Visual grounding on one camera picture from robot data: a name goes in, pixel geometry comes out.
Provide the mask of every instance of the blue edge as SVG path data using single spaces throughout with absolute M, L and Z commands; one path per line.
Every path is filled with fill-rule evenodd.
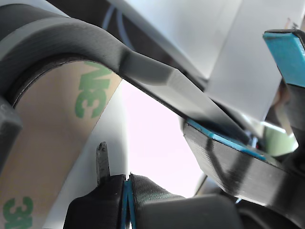
M 263 155 L 249 149 L 248 147 L 246 147 L 245 145 L 243 145 L 240 142 L 235 141 L 234 139 L 230 139 L 230 138 L 227 138 L 227 137 L 225 138 L 223 136 L 220 136 L 219 134 L 213 133 L 212 131 L 204 128 L 203 126 L 199 125 L 198 123 L 196 123 L 192 119 L 187 119 L 186 121 L 189 125 L 194 127 L 196 130 L 200 131 L 201 133 L 203 133 L 207 137 L 209 137 L 209 138 L 211 138 L 211 139 L 213 139 L 217 142 L 220 142 L 220 143 L 222 143 L 226 146 L 229 146 L 229 147 L 231 147 L 233 149 L 236 149 L 238 151 L 241 151 L 243 153 L 249 154 L 249 155 L 251 155 L 253 157 L 256 157 L 258 159 L 266 160 L 266 158 Z
M 121 229 L 125 229 L 127 208 L 129 207 L 130 222 L 132 223 L 132 229 L 136 229 L 135 225 L 135 209 L 133 203 L 133 192 L 132 192 L 132 181 L 129 179 L 124 181 L 123 187 L 123 200 L 122 200 L 122 218 L 121 218 Z
M 292 33 L 265 32 L 266 42 L 286 83 L 305 87 L 305 51 Z

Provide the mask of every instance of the gray plastic housing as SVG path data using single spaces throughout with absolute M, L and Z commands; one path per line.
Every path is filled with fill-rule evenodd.
M 21 129 L 16 110 L 0 96 L 0 173 Z

